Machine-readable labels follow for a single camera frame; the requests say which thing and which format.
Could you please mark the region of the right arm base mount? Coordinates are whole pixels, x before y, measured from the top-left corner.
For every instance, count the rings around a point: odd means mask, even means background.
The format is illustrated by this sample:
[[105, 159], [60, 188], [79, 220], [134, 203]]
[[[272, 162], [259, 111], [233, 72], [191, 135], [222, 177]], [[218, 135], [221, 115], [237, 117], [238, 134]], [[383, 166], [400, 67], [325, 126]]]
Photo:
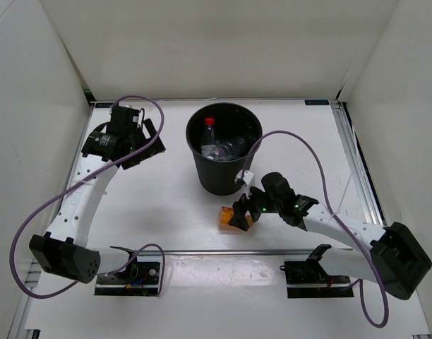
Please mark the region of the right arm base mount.
[[288, 299], [331, 299], [354, 297], [350, 278], [328, 275], [319, 265], [323, 254], [332, 247], [321, 244], [303, 258], [285, 259], [279, 269], [285, 275]]

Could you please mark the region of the clear unlabeled plastic bottle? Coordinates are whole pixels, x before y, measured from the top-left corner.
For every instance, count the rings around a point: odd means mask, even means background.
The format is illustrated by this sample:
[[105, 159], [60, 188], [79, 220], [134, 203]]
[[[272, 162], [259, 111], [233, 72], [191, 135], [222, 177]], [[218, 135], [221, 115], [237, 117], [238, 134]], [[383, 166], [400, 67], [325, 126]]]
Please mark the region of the clear unlabeled plastic bottle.
[[233, 152], [233, 158], [235, 158], [240, 156], [246, 150], [248, 142], [243, 136], [237, 136], [221, 144], [230, 147], [231, 151]]

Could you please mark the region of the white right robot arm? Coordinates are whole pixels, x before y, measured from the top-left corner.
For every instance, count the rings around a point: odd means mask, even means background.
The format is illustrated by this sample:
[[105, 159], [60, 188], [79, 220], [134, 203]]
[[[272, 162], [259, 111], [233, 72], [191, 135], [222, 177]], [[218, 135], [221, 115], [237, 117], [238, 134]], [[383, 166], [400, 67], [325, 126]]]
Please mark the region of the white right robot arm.
[[295, 285], [326, 283], [333, 276], [349, 276], [381, 284], [401, 300], [411, 297], [430, 271], [432, 262], [409, 228], [395, 222], [389, 227], [334, 216], [316, 199], [295, 194], [264, 192], [251, 188], [233, 205], [229, 225], [248, 230], [262, 214], [274, 213], [288, 225], [321, 234], [346, 247], [317, 246], [300, 261], [284, 269]]

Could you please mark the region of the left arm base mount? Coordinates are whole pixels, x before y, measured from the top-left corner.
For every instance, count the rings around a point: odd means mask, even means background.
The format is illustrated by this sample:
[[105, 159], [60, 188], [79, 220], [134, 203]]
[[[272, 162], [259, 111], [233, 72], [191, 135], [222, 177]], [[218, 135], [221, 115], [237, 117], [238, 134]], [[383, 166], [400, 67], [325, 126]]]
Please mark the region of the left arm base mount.
[[159, 245], [144, 246], [142, 251], [115, 247], [133, 258], [116, 274], [98, 275], [94, 296], [159, 297], [164, 285], [166, 256]]

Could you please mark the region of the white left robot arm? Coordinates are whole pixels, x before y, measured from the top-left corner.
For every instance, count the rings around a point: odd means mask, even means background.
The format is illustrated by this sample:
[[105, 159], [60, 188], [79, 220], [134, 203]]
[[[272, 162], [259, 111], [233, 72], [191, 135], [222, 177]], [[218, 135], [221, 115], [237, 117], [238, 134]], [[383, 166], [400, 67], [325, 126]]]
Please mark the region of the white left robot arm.
[[118, 169], [127, 170], [165, 151], [160, 138], [149, 137], [151, 119], [100, 124], [87, 137], [73, 181], [79, 187], [64, 197], [44, 235], [35, 235], [29, 248], [42, 270], [80, 283], [110, 274], [122, 283], [139, 279], [137, 260], [129, 250], [88, 248], [90, 226], [109, 182]]

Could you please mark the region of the blue orange label bottle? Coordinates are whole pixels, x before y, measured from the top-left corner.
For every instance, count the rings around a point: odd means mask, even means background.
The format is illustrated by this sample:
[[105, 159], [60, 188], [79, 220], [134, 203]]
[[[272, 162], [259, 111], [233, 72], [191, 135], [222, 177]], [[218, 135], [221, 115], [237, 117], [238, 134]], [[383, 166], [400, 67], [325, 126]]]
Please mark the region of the blue orange label bottle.
[[206, 156], [207, 159], [219, 162], [230, 161], [233, 159], [233, 157], [234, 156], [231, 148], [222, 144], [214, 147]]

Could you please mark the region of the orange juice bottle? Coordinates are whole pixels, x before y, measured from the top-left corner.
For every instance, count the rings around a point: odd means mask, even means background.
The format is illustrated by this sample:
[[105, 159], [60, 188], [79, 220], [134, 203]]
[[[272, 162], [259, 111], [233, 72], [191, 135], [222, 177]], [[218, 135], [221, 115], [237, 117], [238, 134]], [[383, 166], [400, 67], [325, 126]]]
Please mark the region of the orange juice bottle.
[[243, 231], [237, 227], [229, 225], [230, 219], [234, 216], [234, 209], [222, 206], [219, 214], [219, 231], [222, 234], [240, 234]]

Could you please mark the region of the red label water bottle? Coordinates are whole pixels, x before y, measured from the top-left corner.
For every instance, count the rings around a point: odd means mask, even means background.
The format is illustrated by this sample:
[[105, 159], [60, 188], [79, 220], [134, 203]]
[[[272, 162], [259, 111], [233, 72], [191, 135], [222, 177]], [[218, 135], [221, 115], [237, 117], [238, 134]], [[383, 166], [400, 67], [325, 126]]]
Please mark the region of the red label water bottle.
[[215, 119], [206, 117], [204, 119], [204, 130], [200, 138], [200, 152], [203, 157], [207, 157], [210, 151], [217, 145], [217, 137], [215, 133]]

